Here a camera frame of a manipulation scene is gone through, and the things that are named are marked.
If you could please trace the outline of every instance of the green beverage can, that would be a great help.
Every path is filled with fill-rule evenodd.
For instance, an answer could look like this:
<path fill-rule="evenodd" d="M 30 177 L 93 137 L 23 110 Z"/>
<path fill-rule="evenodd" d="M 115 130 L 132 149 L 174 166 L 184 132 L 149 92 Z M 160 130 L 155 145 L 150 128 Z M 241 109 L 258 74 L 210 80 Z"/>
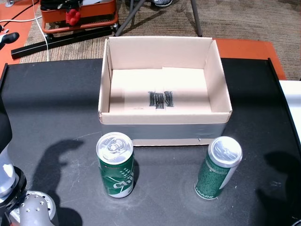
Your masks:
<path fill-rule="evenodd" d="M 218 137 L 208 147 L 198 174 L 195 190 L 204 199 L 215 199 L 229 182 L 243 157 L 239 143 L 231 137 Z"/>
<path fill-rule="evenodd" d="M 129 195 L 134 181 L 131 139 L 123 133 L 107 133 L 98 140 L 96 153 L 106 193 L 114 198 Z"/>

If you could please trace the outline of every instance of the cardboard box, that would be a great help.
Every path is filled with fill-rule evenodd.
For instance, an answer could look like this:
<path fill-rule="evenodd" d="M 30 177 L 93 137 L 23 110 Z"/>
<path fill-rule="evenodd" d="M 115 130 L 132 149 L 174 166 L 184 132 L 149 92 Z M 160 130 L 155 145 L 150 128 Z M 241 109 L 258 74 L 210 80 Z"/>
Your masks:
<path fill-rule="evenodd" d="M 102 132 L 134 145 L 206 145 L 232 108 L 216 42 L 199 37 L 110 37 L 98 107 Z"/>

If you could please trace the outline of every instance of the orange floor mat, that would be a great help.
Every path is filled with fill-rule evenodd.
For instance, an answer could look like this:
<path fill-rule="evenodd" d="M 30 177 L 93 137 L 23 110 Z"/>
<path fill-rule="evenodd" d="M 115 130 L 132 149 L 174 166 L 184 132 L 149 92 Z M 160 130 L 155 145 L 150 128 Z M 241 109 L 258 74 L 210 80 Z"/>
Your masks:
<path fill-rule="evenodd" d="M 279 80 L 286 80 L 281 63 L 271 42 L 244 39 L 216 39 L 222 58 L 261 59 L 271 58 Z"/>
<path fill-rule="evenodd" d="M 6 20 L 11 19 L 15 15 L 17 15 L 19 12 L 21 12 L 23 9 L 27 8 L 28 6 L 32 5 L 32 0 L 21 0 L 14 3 L 11 7 L 5 7 L 5 4 L 0 4 L 0 20 Z M 15 20 L 28 20 L 33 19 L 33 9 L 29 8 L 25 12 L 23 12 L 21 15 L 19 15 Z M 19 47 L 24 46 L 27 36 L 29 33 L 29 30 L 32 26 L 32 22 L 25 22 L 25 23 L 14 23 L 10 22 L 5 28 L 9 29 L 9 33 L 11 32 L 18 32 L 20 34 L 20 37 L 17 41 L 14 43 L 5 45 L 3 49 L 0 50 L 0 74 L 2 72 L 2 69 L 4 67 L 5 63 L 8 64 L 18 64 L 20 62 L 20 59 L 13 60 L 11 57 L 11 50 L 16 49 Z"/>

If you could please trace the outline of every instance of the silver can top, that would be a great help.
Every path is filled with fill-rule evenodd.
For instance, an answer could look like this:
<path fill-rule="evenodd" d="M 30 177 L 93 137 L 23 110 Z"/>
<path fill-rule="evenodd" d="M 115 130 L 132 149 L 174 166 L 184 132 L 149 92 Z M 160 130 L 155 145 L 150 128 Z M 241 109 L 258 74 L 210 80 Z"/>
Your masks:
<path fill-rule="evenodd" d="M 218 166 L 232 168 L 243 158 L 239 143 L 231 137 L 218 137 L 208 147 L 210 159 Z"/>
<path fill-rule="evenodd" d="M 107 164 L 118 165 L 128 160 L 133 153 L 131 139 L 118 132 L 107 133 L 97 142 L 96 153 Z"/>

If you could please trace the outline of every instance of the white cable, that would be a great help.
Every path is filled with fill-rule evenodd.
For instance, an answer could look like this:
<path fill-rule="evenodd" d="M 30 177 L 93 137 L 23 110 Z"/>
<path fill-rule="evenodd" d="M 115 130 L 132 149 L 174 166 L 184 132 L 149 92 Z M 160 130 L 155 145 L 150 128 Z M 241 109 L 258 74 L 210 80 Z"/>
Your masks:
<path fill-rule="evenodd" d="M 29 22 L 29 21 L 33 21 L 36 18 L 30 19 L 30 20 L 0 20 L 0 23 L 2 22 Z"/>
<path fill-rule="evenodd" d="M 39 27 L 39 30 L 41 31 L 41 33 L 42 33 L 42 35 L 43 35 L 43 38 L 44 38 L 44 40 L 45 40 L 45 42 L 46 42 L 46 47 L 47 47 L 47 61 L 49 61 L 49 50 L 48 50 L 48 43 L 47 43 L 47 39 L 46 39 L 46 37 L 45 37 L 45 35 L 44 35 L 44 32 L 42 31 L 42 28 L 41 28 L 41 26 L 40 26 L 40 24 L 39 24 L 39 22 L 38 22 L 38 19 L 37 19 L 37 16 L 36 16 L 36 11 L 34 10 L 34 2 L 33 2 L 33 0 L 32 0 L 32 5 L 33 5 L 33 13 L 34 13 L 34 18 L 35 18 L 35 20 L 36 20 L 36 22 L 37 22 L 37 25 L 38 25 L 38 27 Z"/>

